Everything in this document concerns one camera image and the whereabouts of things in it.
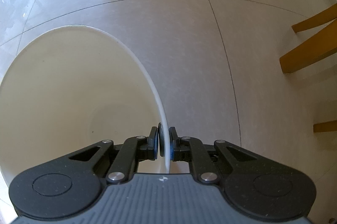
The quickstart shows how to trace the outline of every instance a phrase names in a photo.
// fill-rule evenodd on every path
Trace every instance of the white bucket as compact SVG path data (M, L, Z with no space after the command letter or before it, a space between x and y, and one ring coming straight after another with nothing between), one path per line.
M139 172L166 173L170 138L158 92L138 58L113 36L65 26L36 38L0 85L0 167L21 171L103 139L122 144L161 122L165 155Z

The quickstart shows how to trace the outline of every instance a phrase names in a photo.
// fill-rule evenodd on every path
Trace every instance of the wooden chair leg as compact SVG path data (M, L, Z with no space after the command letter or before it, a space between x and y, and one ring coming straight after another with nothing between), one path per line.
M293 73L337 52L337 19L280 57L283 73Z
M314 132L337 131L337 120L314 124Z
M292 28L294 32L305 31L328 23L335 18L337 18L337 3L327 8L323 12L320 12L319 14L293 25Z

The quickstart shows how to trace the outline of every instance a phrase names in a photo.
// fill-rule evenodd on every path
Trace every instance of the trash can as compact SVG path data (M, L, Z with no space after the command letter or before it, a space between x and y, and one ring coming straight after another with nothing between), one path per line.
M144 66L113 36L65 26L37 37L0 85L0 167L7 185L21 171L111 139L148 136L161 122L165 158L139 172L166 173L170 138L163 105Z

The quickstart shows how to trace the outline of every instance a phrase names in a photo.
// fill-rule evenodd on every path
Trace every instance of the triangular cutout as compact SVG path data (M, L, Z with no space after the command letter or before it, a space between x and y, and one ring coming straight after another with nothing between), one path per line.
M78 153L78 154L73 155L69 159L78 160L78 161L89 161L99 149L100 149L100 147L98 147L98 146L92 147L91 149L86 150L82 153Z
M240 161L240 162L245 162L245 161L252 161L252 160L256 160L256 158L250 156L250 155L247 155L246 153L244 152L241 152L233 147L227 147L228 151L230 151L230 153L235 157L235 159L237 161Z

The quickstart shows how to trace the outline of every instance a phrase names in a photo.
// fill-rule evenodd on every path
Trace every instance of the glossy floor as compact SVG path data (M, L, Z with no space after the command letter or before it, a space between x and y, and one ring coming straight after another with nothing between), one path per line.
M318 31L296 35L291 25L334 3L1 0L0 78L45 31L70 24L104 30L144 64L179 135L225 139L307 173L317 186L310 218L327 223L337 214L337 135L314 135L312 125L337 119L337 58L290 75L278 59ZM3 183L0 190L0 205L11 205Z

